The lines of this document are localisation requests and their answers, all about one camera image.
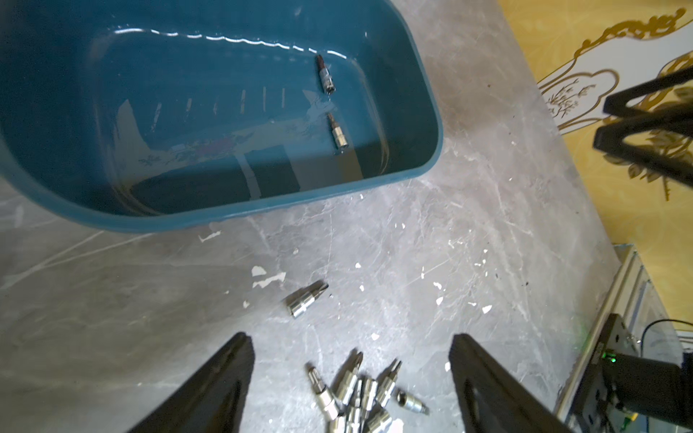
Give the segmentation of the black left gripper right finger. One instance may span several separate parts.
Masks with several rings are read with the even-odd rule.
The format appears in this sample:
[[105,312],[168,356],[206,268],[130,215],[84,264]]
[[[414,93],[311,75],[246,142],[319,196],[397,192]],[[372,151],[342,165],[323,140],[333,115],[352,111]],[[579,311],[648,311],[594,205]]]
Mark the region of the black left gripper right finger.
[[449,362],[467,432],[568,432],[469,334],[453,337]]

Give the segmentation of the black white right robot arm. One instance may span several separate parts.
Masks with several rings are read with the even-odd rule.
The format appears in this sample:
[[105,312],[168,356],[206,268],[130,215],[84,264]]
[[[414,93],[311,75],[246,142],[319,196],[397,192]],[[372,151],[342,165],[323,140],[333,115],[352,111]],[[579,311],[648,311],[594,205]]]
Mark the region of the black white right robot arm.
[[[597,129],[594,148],[648,174],[691,186],[692,160],[676,151],[692,144],[692,100],[682,95],[690,68],[606,99],[614,122]],[[577,387],[570,415],[584,432],[626,432],[633,415],[692,428],[692,355],[678,364],[649,359],[630,342],[624,318],[606,319]]]

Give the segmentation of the chrome bit fluted tip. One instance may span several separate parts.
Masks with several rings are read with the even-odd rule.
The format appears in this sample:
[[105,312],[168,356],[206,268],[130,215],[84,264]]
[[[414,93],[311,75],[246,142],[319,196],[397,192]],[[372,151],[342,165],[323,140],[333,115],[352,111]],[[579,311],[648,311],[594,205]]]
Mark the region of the chrome bit fluted tip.
[[289,314],[297,319],[305,314],[312,304],[328,290],[330,285],[326,281],[316,281],[310,286],[297,290],[286,300],[286,307]]

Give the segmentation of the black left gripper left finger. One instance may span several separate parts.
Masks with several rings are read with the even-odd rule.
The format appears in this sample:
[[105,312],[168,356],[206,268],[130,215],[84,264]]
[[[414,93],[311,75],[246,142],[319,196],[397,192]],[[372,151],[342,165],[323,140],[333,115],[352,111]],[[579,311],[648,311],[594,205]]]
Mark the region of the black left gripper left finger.
[[133,432],[238,432],[254,371],[252,338],[239,332]]

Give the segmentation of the chrome bit slim tip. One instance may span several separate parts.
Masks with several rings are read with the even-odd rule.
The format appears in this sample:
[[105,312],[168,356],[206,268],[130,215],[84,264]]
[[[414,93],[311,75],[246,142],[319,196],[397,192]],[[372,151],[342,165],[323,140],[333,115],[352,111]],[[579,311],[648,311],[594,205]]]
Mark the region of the chrome bit slim tip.
[[327,117],[335,145],[339,151],[343,151],[344,149],[348,148],[348,140],[346,135],[332,113],[327,113]]

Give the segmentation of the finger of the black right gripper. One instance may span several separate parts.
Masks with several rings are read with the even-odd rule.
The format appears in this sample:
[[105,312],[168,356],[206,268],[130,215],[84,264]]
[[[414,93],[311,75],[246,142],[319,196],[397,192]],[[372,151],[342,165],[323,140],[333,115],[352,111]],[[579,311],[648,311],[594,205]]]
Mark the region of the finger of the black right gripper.
[[608,96],[604,102],[603,111],[612,117],[638,117],[645,113],[644,110],[628,106],[628,103],[640,97],[656,94],[662,90],[673,88],[676,85],[692,80],[692,68],[678,70],[669,75],[659,77]]
[[692,106],[669,104],[597,129],[593,148],[644,174],[692,186]]

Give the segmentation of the chrome bit with brown tip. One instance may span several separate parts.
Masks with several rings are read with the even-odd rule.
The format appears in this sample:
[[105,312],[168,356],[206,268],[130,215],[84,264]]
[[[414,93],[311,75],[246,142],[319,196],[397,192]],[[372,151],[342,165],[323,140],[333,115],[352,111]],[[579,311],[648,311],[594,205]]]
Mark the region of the chrome bit with brown tip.
[[324,92],[330,96],[336,91],[330,71],[328,70],[326,63],[320,54],[316,55],[316,62],[319,71],[319,79],[321,80],[321,86]]

